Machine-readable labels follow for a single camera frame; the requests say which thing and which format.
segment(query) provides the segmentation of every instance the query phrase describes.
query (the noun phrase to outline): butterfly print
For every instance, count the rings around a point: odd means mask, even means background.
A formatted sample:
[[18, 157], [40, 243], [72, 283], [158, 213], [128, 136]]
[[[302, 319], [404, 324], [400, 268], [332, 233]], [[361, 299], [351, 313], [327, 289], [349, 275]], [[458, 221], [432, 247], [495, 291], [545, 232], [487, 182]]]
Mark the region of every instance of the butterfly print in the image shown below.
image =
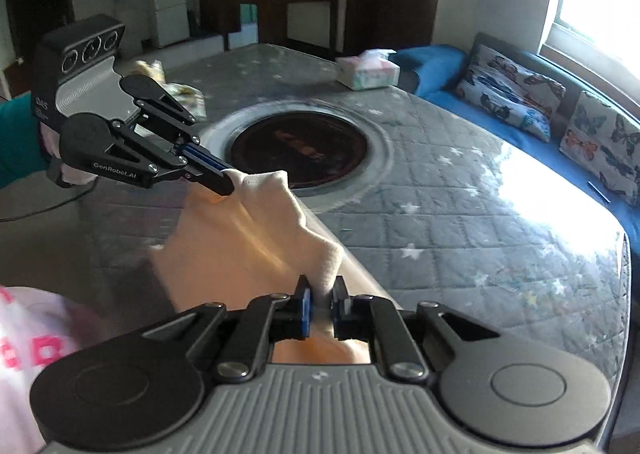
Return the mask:
[[522, 99], [518, 97], [516, 94], [514, 94], [514, 92], [511, 91], [511, 89], [508, 88], [508, 86], [505, 86], [504, 84], [500, 84], [491, 75], [482, 75], [478, 73], [476, 74], [476, 80], [480, 84], [484, 84], [488, 88], [493, 88], [499, 91], [503, 96], [507, 97], [511, 102], [515, 102], [517, 104], [520, 104], [522, 102]]
[[631, 169], [631, 167], [629, 167], [626, 163], [619, 161], [606, 145], [601, 145], [600, 149], [604, 153], [607, 163], [614, 169], [617, 169], [622, 176], [633, 174], [634, 170]]
[[611, 140], [614, 142], [624, 142], [626, 144], [626, 154], [630, 157], [636, 150], [636, 144], [640, 142], [640, 133], [627, 134], [625, 131], [625, 120], [619, 114], [616, 114], [616, 129], [611, 134]]
[[498, 106], [497, 104], [494, 104], [489, 99], [489, 95], [486, 95], [484, 93], [480, 97], [480, 104], [484, 109], [489, 111], [489, 113], [493, 114], [496, 118], [499, 118], [503, 121], [507, 120], [509, 118], [509, 115], [511, 114], [510, 108], [508, 108], [507, 106]]
[[611, 187], [609, 187], [609, 184], [607, 183], [607, 178], [605, 178], [604, 174], [600, 173], [600, 183], [604, 185], [605, 189], [607, 189], [608, 191], [612, 192], [613, 194], [617, 194], [618, 196], [625, 196], [626, 192], [623, 190], [615, 190], [612, 189]]
[[537, 109], [540, 113], [542, 113], [548, 119], [550, 119], [551, 115], [553, 114], [553, 111], [549, 106], [543, 106], [528, 93], [524, 95], [524, 104], [526, 104], [531, 108]]
[[527, 109], [527, 114], [524, 115], [522, 122], [520, 123], [520, 129], [526, 129], [527, 127], [533, 125], [534, 122], [537, 122], [544, 131], [545, 134], [549, 132], [549, 124], [546, 118], [543, 118], [542, 114], [533, 108]]
[[471, 70], [466, 70], [465, 80], [471, 86], [475, 86], [476, 85], [476, 81], [474, 81], [474, 73]]
[[572, 130], [568, 129], [565, 136], [566, 145], [569, 147], [574, 147], [574, 145], [578, 145], [585, 156], [589, 159], [589, 161], [593, 160], [595, 157], [595, 152], [598, 150], [598, 145], [593, 142], [582, 141], [578, 138]]
[[524, 79], [524, 84], [529, 84], [531, 86], [546, 84], [558, 100], [562, 100], [562, 97], [564, 97], [564, 86], [551, 78], [545, 77], [544, 75], [529, 75]]
[[494, 60], [488, 63], [490, 68], [495, 68], [500, 71], [504, 76], [510, 78], [514, 82], [516, 82], [516, 74], [518, 73], [518, 69], [511, 62], [507, 62], [505, 57], [495, 56]]
[[606, 116], [594, 117], [593, 119], [590, 119], [587, 116], [587, 110], [584, 109], [584, 106], [582, 105], [578, 106], [576, 110], [578, 114], [575, 118], [575, 126], [588, 135], [595, 135], [596, 130], [600, 129], [605, 123], [605, 120], [607, 120]]

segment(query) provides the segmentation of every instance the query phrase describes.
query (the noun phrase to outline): black cable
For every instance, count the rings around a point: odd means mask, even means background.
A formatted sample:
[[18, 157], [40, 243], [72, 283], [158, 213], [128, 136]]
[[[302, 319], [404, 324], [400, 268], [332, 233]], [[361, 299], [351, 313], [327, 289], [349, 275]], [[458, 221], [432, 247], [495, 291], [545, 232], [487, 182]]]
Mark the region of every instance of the black cable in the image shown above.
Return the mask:
[[97, 185], [97, 183], [98, 183], [98, 179], [96, 178], [94, 180], [94, 184], [91, 187], [89, 187], [89, 189], [83, 190], [80, 194], [73, 196], [73, 198], [64, 200], [64, 201], [62, 201], [62, 202], [60, 202], [60, 203], [58, 203], [56, 205], [53, 205], [51, 207], [47, 207], [47, 208], [44, 208], [44, 209], [36, 210], [34, 212], [29, 212], [28, 214], [23, 214], [22, 216], [14, 216], [14, 217], [11, 217], [11, 218], [0, 218], [0, 223], [9, 223], [11, 221], [18, 221], [18, 220], [21, 220], [21, 219], [30, 218], [31, 216], [37, 216], [38, 214], [44, 214], [45, 212], [50, 212], [52, 210], [59, 209], [60, 207], [63, 207], [65, 205], [67, 205], [68, 203], [71, 203], [72, 201], [79, 200], [80, 198], [82, 198], [82, 196], [85, 196], [85, 195], [89, 194], [90, 192], [92, 192], [95, 189], [95, 186]]

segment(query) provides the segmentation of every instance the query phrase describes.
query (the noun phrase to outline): white refrigerator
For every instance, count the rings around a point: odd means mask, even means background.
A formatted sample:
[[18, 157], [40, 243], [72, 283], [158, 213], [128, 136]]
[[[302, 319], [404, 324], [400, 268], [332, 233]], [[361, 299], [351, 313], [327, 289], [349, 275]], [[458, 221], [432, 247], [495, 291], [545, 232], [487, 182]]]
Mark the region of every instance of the white refrigerator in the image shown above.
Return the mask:
[[187, 0], [153, 0], [153, 43], [158, 48], [189, 37]]

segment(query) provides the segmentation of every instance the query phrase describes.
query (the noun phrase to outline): gray quilted mattress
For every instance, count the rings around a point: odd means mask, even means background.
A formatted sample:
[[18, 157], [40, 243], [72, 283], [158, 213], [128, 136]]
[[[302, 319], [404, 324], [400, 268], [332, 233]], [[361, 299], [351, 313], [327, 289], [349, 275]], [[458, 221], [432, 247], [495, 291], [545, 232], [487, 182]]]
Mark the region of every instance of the gray quilted mattress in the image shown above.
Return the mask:
[[[316, 98], [379, 124], [391, 171], [320, 219], [405, 308], [440, 301], [578, 354], [615, 386], [630, 293], [618, 221], [484, 129], [395, 88], [351, 92], [336, 74], [333, 63], [255, 45], [168, 78], [202, 89], [210, 122], [266, 100]], [[140, 258], [171, 233], [185, 191], [181, 181], [145, 191], [103, 180], [82, 200], [94, 282], [123, 330], [171, 312]]]

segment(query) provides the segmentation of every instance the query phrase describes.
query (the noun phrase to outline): butterfly pillow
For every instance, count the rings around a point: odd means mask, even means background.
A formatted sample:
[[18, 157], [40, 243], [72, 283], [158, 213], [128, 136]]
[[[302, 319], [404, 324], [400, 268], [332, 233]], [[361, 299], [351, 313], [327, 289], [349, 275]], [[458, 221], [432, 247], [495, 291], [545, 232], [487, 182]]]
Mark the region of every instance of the butterfly pillow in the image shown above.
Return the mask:
[[640, 184], [636, 144], [640, 147], [640, 124], [606, 100], [583, 91], [560, 152], [593, 173], [609, 193], [634, 205]]
[[478, 46], [477, 63], [482, 68], [496, 70], [517, 85], [522, 91], [524, 103], [540, 111], [549, 120], [558, 110], [566, 92], [559, 82], [528, 70], [484, 44]]
[[518, 85], [496, 75], [493, 70], [471, 65], [458, 84], [456, 94], [502, 122], [548, 142], [551, 138], [549, 120], [524, 102]]
[[521, 69], [524, 70], [495, 50], [481, 45], [478, 53], [471, 58], [465, 78], [456, 88], [456, 94], [506, 124], [548, 142], [551, 128], [545, 112], [551, 111], [542, 110], [536, 103], [528, 100], [526, 89], [512, 80], [521, 73]]

